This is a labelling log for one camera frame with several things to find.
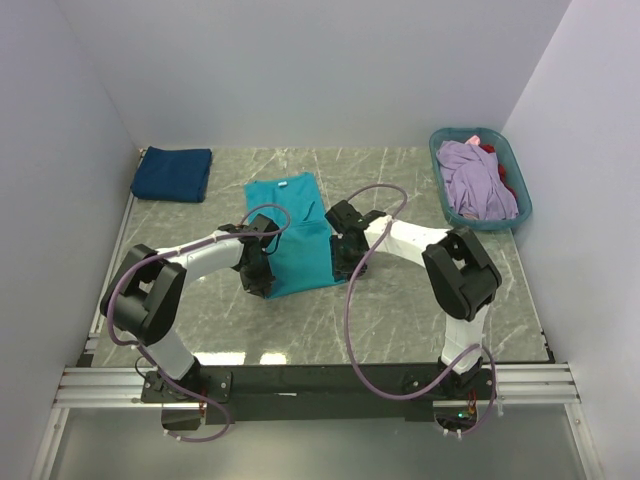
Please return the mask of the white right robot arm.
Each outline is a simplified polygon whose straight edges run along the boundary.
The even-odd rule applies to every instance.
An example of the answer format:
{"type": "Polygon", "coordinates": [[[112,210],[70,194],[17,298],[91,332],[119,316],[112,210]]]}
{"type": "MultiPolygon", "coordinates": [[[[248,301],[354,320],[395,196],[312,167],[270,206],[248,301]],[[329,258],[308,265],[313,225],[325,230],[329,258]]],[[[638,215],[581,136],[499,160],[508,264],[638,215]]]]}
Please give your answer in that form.
{"type": "Polygon", "coordinates": [[[429,228],[383,215],[342,226],[330,237],[334,276],[350,280],[371,252],[390,254],[425,267],[435,299],[445,312],[439,387],[460,399],[474,386],[482,366],[482,337],[490,304],[502,277],[468,228],[429,228]]]}

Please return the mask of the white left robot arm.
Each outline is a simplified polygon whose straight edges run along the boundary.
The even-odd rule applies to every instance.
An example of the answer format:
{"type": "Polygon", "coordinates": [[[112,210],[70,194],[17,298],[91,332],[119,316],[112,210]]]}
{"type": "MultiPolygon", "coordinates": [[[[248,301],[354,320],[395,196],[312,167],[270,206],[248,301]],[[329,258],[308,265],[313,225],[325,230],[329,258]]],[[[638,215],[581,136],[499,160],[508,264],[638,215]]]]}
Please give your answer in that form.
{"type": "Polygon", "coordinates": [[[205,380],[200,362],[174,328],[183,291],[191,282],[229,268],[240,274],[245,291],[266,297],[275,281],[266,249],[278,239],[217,230],[168,249],[134,246],[100,302],[112,341],[141,347],[165,373],[166,392],[179,402],[193,399],[205,380]]]}

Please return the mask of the teal t-shirt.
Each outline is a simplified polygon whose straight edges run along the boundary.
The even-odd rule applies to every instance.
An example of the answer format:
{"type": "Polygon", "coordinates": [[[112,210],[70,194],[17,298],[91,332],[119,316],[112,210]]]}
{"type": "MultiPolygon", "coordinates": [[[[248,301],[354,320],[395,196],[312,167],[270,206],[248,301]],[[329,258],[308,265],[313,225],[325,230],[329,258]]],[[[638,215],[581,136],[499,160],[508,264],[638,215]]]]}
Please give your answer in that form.
{"type": "Polygon", "coordinates": [[[341,283],[333,276],[332,230],[312,173],[251,182],[244,186],[244,193],[249,210],[258,208],[278,226],[289,225],[279,244],[269,249],[275,276],[270,299],[341,283]]]}

